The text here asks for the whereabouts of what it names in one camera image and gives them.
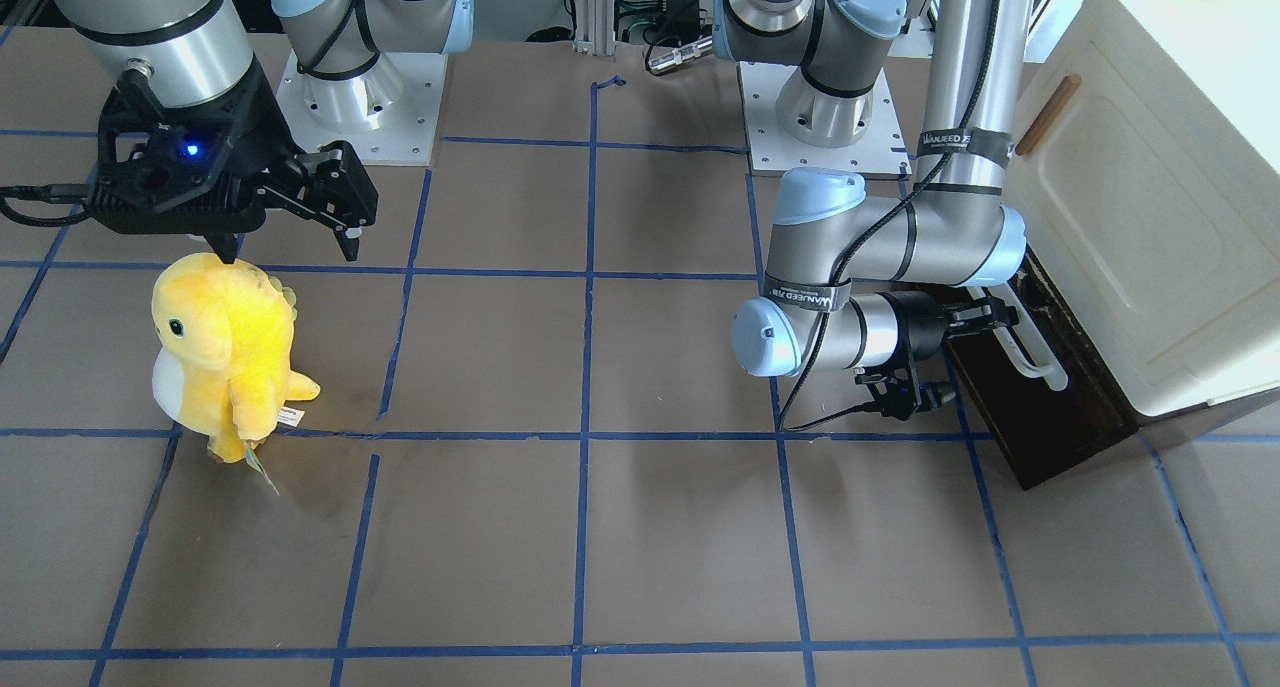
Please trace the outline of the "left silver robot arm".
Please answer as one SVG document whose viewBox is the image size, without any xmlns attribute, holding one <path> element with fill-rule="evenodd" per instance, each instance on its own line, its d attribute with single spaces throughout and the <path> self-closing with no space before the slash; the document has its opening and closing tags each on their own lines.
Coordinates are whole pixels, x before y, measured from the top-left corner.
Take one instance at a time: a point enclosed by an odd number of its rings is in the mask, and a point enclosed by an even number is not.
<svg viewBox="0 0 1280 687">
<path fill-rule="evenodd" d="M 842 148 L 872 125 L 908 0 L 716 0 L 714 52 L 788 67 L 774 123 L 829 154 L 780 171 L 762 289 L 731 326 L 745 372 L 870 380 L 978 330 L 922 287 L 995 287 L 1024 258 L 1025 223 L 1002 191 L 1032 4 L 940 0 L 913 159 L 884 169 L 909 191 L 887 198 Z"/>
</svg>

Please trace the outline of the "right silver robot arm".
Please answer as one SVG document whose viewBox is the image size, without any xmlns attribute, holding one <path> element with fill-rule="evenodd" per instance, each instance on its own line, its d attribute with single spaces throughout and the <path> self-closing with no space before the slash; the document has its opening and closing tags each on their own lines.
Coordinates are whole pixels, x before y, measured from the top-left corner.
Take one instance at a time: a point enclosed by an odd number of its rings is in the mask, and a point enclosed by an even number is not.
<svg viewBox="0 0 1280 687">
<path fill-rule="evenodd" d="M 54 0 L 113 78 L 84 187 L 6 189 L 124 235 L 193 235 L 225 264 L 270 210 L 325 226 L 344 258 L 378 217 L 366 160 L 435 116 L 394 55 L 465 52 L 474 0 L 269 0 L 291 41 L 273 90 L 233 0 Z"/>
</svg>

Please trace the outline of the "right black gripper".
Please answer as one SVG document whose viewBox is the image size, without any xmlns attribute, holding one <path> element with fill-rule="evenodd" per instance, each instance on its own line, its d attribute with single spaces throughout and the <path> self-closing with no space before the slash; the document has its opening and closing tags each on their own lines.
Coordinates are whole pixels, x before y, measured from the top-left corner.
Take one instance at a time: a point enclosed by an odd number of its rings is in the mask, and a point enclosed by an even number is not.
<svg viewBox="0 0 1280 687">
<path fill-rule="evenodd" d="M 302 154 L 257 58 L 227 93 L 191 107 L 164 107 L 151 82 L 128 67 L 108 96 L 87 216 L 128 235 L 193 233 L 230 266 L 243 233 L 284 209 L 326 226 L 356 262 L 379 192 L 346 139 Z"/>
</svg>

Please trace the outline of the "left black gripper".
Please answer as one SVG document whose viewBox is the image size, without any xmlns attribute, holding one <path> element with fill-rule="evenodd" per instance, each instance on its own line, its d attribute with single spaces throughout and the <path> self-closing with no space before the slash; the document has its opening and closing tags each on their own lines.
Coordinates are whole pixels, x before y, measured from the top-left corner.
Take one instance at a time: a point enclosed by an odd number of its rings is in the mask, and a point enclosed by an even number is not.
<svg viewBox="0 0 1280 687">
<path fill-rule="evenodd" d="M 918 365 L 940 353 L 945 342 L 1020 324 L 1018 310 L 995 296 L 943 304 L 925 292 L 896 292 L 899 336 L 895 348 L 897 394 L 954 394 L 954 383 L 923 383 Z"/>
</svg>

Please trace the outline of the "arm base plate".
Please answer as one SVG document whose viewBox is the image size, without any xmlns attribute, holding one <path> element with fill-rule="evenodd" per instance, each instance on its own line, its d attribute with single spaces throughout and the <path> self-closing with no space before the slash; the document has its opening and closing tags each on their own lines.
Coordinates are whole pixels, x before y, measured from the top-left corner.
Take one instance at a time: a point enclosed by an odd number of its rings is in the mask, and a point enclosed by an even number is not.
<svg viewBox="0 0 1280 687">
<path fill-rule="evenodd" d="M 740 61 L 751 171 L 781 177 L 792 168 L 908 175 L 910 164 L 884 72 L 868 93 L 837 99 L 815 90 L 799 67 Z"/>
<path fill-rule="evenodd" d="M 276 100 L 306 151 L 343 139 L 365 166 L 429 166 L 448 61 L 443 54 L 384 52 L 365 75 L 320 81 L 301 75 L 289 54 Z"/>
</svg>

